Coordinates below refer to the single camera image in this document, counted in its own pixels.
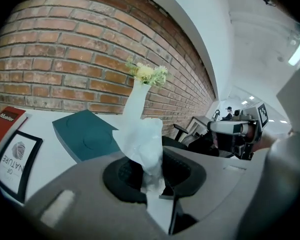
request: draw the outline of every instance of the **sign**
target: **sign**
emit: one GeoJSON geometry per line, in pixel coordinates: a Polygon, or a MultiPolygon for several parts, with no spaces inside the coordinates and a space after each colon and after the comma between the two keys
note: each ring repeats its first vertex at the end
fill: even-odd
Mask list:
{"type": "Polygon", "coordinates": [[[16,131],[0,153],[0,187],[21,203],[41,144],[42,139],[16,131]]]}

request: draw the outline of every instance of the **yellow flower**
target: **yellow flower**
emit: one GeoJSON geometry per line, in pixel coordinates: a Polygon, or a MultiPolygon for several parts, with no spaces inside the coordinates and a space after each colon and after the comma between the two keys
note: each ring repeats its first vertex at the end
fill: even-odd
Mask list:
{"type": "Polygon", "coordinates": [[[154,69],[149,67],[148,65],[143,65],[142,63],[137,63],[136,64],[137,67],[138,67],[138,71],[136,73],[136,77],[138,79],[150,79],[151,76],[153,75],[154,73],[154,69]]]}

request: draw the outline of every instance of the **teal book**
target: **teal book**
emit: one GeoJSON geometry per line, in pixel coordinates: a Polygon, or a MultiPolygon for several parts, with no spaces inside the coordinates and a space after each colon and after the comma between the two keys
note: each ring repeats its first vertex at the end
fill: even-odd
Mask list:
{"type": "Polygon", "coordinates": [[[117,130],[89,110],[83,110],[52,122],[55,134],[77,162],[119,151],[112,131],[117,130]]]}

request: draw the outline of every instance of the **white ceiling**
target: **white ceiling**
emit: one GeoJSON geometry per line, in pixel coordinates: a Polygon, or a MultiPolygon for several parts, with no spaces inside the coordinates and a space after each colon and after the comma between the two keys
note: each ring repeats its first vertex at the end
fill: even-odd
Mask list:
{"type": "Polygon", "coordinates": [[[263,0],[228,0],[234,28],[232,82],[287,117],[276,95],[297,70],[288,60],[300,25],[263,0]]]}

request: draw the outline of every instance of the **white table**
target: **white table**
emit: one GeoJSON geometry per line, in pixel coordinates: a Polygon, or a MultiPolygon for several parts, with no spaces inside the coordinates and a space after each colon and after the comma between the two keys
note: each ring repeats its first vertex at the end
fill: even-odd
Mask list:
{"type": "MultiPolygon", "coordinates": [[[[25,192],[25,201],[27,201],[44,185],[77,163],[57,139],[52,124],[53,121],[72,115],[73,113],[21,109],[25,110],[30,117],[18,130],[43,140],[29,175],[25,192]]],[[[121,122],[123,122],[122,115],[96,114],[96,116],[117,129],[120,128],[121,122]]],[[[17,202],[4,191],[3,194],[7,198],[17,202]]],[[[167,232],[172,218],[173,201],[158,199],[157,197],[153,198],[151,195],[147,195],[147,202],[148,213],[167,232]]]]}

